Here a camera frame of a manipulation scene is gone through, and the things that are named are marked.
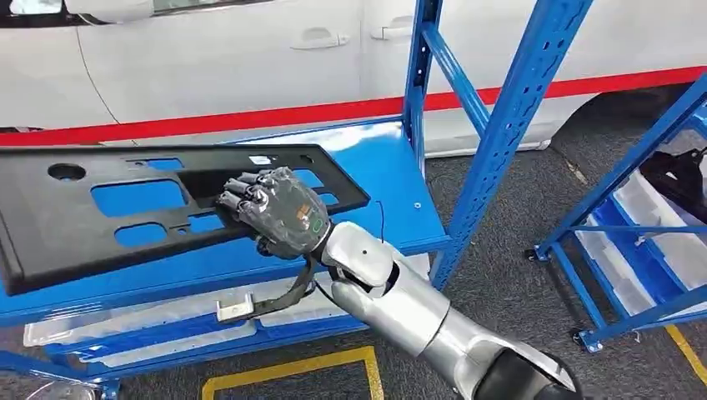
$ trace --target rectangular cutout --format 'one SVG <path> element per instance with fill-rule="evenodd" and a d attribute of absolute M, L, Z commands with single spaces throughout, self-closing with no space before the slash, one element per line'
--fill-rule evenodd
<path fill-rule="evenodd" d="M 194 233 L 209 232 L 224 228 L 221 218 L 219 218 L 214 212 L 190 215 L 189 223 L 192 224 L 191 228 Z"/>
<path fill-rule="evenodd" d="M 91 196 L 106 217 L 125 217 L 186 205 L 182 188 L 170 179 L 96 186 L 91 189 Z"/>
<path fill-rule="evenodd" d="M 166 237 L 167 231 L 155 222 L 121 227 L 115 231 L 115 240 L 126 248 L 161 242 Z"/>
<path fill-rule="evenodd" d="M 296 169 L 293 173 L 295 177 L 310 188 L 321 188 L 324 186 L 322 181 L 319 180 L 319 177 L 317 177 L 317 174 L 308 169 Z"/>
<path fill-rule="evenodd" d="M 130 160 L 129 163 L 133 163 L 139 167 L 147 166 L 150 168 L 157 169 L 159 171 L 177 171 L 184 168 L 184 165 L 179 158 L 149 158 L 145 160 Z"/>
<path fill-rule="evenodd" d="M 223 191 L 230 178 L 238 178 L 243 171 L 214 169 L 210 171 L 179 172 L 179 179 L 187 192 L 201 208 L 213 207 L 213 201 Z"/>

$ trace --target blue metal shelf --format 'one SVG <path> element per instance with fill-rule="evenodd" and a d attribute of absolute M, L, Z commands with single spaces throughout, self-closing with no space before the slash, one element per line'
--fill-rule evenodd
<path fill-rule="evenodd" d="M 628 213 L 613 196 L 613 192 L 639 165 L 655 151 L 661 143 L 668 142 L 682 129 L 694 128 L 705 133 L 707 116 L 707 75 L 700 78 L 654 126 L 616 163 L 613 170 L 601 179 L 599 184 L 574 207 L 560 225 L 539 245 L 535 246 L 535 258 L 547 261 L 555 255 L 559 265 L 567 274 L 570 283 L 587 308 L 596 329 L 579 333 L 579 340 L 590 352 L 599 351 L 600 341 L 621 333 L 658 327 L 668 323 L 686 322 L 707 317 L 707 311 L 691 312 L 672 316 L 696 304 L 707 301 L 707 284 L 688 290 L 665 261 L 664 254 L 646 233 L 703 233 L 707 227 L 647 227 L 636 225 Z M 585 226 L 589 215 L 594 216 L 597 227 Z M 624 304 L 615 296 L 611 282 L 592 259 L 579 239 L 576 241 L 584 260 L 589 265 L 599 285 L 619 314 L 619 320 L 607 323 L 596 307 L 594 299 L 577 276 L 574 265 L 561 247 L 563 239 L 576 231 L 601 231 L 619 249 L 626 262 L 634 270 L 636 277 L 655 302 L 654 307 L 629 315 Z"/>
<path fill-rule="evenodd" d="M 339 214 L 334 219 L 350 220 L 377 233 L 382 223 L 377 203 L 380 201 L 387 241 L 404 254 L 439 251 L 430 278 L 435 287 L 441 288 L 459 264 L 591 3 L 591 0 L 537 1 L 498 101 L 489 114 L 438 32 L 442 0 L 418 0 L 400 116 L 258 141 L 322 145 L 372 199 L 367 207 Z M 433 58 L 481 137 L 446 230 L 434 210 L 422 174 L 423 104 Z M 234 254 L 238 254 L 238 260 L 233 260 Z M 0 293 L 0 324 L 67 317 L 291 277 L 302 265 L 301 261 L 260 257 L 248 239 L 226 242 L 15 297 Z M 258 330 L 248 340 L 220 343 L 124 367 L 97 367 L 90 363 L 88 372 L 71 369 L 61 357 L 54 357 L 55 363 L 47 363 L 7 352 L 0 352 L 0 367 L 89 384 L 101 382 L 110 389 L 107 390 L 110 397 L 116 386 L 112 380 L 130 374 L 362 328 L 359 323 L 342 327 L 336 321 L 323 320 L 321 327 L 310 325 L 307 332 L 297 327 L 280 327 L 277 338 L 272 337 L 276 332 L 272 328 L 270 336 L 268 330 Z"/>

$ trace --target bolt hole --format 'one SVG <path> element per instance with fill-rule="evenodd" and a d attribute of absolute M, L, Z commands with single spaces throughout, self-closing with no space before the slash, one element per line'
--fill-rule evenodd
<path fill-rule="evenodd" d="M 86 176 L 86 170 L 76 164 L 54 164 L 47 170 L 50 177 L 59 181 L 77 181 Z"/>

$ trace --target panel hole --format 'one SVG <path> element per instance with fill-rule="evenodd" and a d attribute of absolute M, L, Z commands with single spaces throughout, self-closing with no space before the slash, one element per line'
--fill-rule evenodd
<path fill-rule="evenodd" d="M 190 215 L 189 223 L 191 223 L 192 232 L 201 233 L 215 231 L 216 229 L 223 228 L 223 222 L 221 218 L 218 217 L 213 212 L 207 212 L 205 214 Z"/>
<path fill-rule="evenodd" d="M 124 217 L 186 205 L 182 189 L 169 179 L 98 186 L 91 189 L 91 196 L 106 217 Z"/>
<path fill-rule="evenodd" d="M 60 181 L 77 181 L 86 176 L 86 170 L 76 164 L 54 164 L 47 170 L 50 177 Z"/>
<path fill-rule="evenodd" d="M 322 193 L 319 196 L 322 198 L 322 201 L 324 202 L 324 204 L 326 204 L 328 206 L 333 206 L 334 204 L 338 204 L 338 198 L 336 198 L 336 196 L 334 196 L 331 193 Z"/>
<path fill-rule="evenodd" d="M 177 171 L 184 168 L 178 158 L 151 158 L 149 160 L 132 161 L 132 163 L 140 167 L 147 165 L 159 171 Z"/>
<path fill-rule="evenodd" d="M 214 199 L 223 191 L 223 184 L 230 178 L 238 177 L 242 170 L 213 169 L 208 171 L 178 172 L 184 188 L 201 208 L 213 207 Z"/>
<path fill-rule="evenodd" d="M 297 169 L 294 171 L 294 176 L 299 178 L 300 181 L 304 182 L 304 184 L 310 188 L 320 188 L 324 186 L 317 175 L 308 169 Z"/>
<path fill-rule="evenodd" d="M 121 227 L 115 231 L 115 240 L 127 248 L 161 242 L 166 237 L 164 227 L 155 222 Z"/>

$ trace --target yellow floor marking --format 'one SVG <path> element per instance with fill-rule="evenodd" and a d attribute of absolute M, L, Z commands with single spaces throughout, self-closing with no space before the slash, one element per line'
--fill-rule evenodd
<path fill-rule="evenodd" d="M 381 400 L 383 396 L 383 385 L 380 381 L 378 362 L 376 361 L 373 346 L 355 348 L 343 352 L 335 352 L 324 356 L 306 358 L 295 362 L 275 365 L 272 367 L 254 369 L 224 375 L 222 377 L 212 377 L 206 381 L 201 389 L 203 400 L 213 400 L 217 390 L 237 388 L 252 383 L 265 382 L 272 379 L 279 379 L 295 375 L 298 373 L 308 373 L 322 368 L 336 367 L 338 365 L 363 361 L 366 366 L 366 374 L 369 377 L 369 388 L 373 400 Z"/>
<path fill-rule="evenodd" d="M 692 347 L 687 343 L 687 340 L 685 340 L 678 327 L 675 325 L 667 325 L 665 330 L 668 331 L 670 337 L 673 338 L 675 344 L 677 344 L 680 351 L 683 352 L 689 365 L 694 369 L 694 373 L 697 374 L 697 377 L 707 386 L 707 368 L 704 367 L 699 357 L 697 357 L 697 354 L 694 353 Z"/>

